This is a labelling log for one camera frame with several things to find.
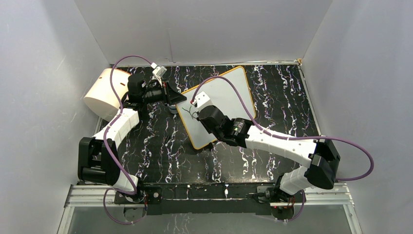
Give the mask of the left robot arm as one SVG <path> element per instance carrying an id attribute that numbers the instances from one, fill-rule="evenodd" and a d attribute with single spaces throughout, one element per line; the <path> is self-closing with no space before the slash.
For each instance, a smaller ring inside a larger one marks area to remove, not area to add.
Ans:
<path id="1" fill-rule="evenodd" d="M 134 203 L 145 198 L 139 178 L 129 174 L 118 159 L 117 149 L 139 124 L 148 104 L 167 106 L 186 101 L 167 81 L 145 80 L 142 74 L 105 69 L 86 94 L 86 105 L 108 123 L 98 133 L 83 137 L 78 147 L 77 176 L 81 181 L 109 185 Z"/>

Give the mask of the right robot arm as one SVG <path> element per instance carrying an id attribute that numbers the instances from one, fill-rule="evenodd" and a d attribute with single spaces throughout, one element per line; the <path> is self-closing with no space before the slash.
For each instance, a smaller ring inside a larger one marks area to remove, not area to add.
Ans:
<path id="1" fill-rule="evenodd" d="M 274 188 L 252 195 L 256 201 L 286 202 L 308 187 L 326 190 L 334 187 L 340 156 L 330 140 L 293 140 L 276 132 L 266 134 L 252 121 L 230 119 L 214 105 L 199 111 L 197 120 L 208 133 L 227 145 L 267 151 L 300 164 L 299 168 L 279 176 Z"/>

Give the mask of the yellow framed whiteboard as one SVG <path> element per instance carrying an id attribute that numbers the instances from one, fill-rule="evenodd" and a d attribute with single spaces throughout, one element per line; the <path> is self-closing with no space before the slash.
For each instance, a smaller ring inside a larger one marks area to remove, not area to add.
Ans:
<path id="1" fill-rule="evenodd" d="M 221 76 L 231 81 L 240 94 L 250 114 L 253 117 L 256 117 L 257 111 L 245 69 L 238 66 L 222 73 Z M 187 97 L 187 100 L 176 104 L 176 109 L 188 134 L 190 145 L 194 149 L 200 150 L 209 143 L 214 142 L 216 138 L 213 134 L 209 134 L 202 124 L 195 119 L 195 112 L 197 112 L 198 109 L 190 104 L 190 100 L 197 87 L 198 86 L 195 86 L 183 92 L 183 95 Z M 235 91 L 226 81 L 222 79 L 209 80 L 202 85 L 197 93 L 199 94 L 201 92 L 205 92 L 210 97 L 212 104 L 218 107 L 223 114 L 227 115 L 229 118 L 249 118 Z"/>

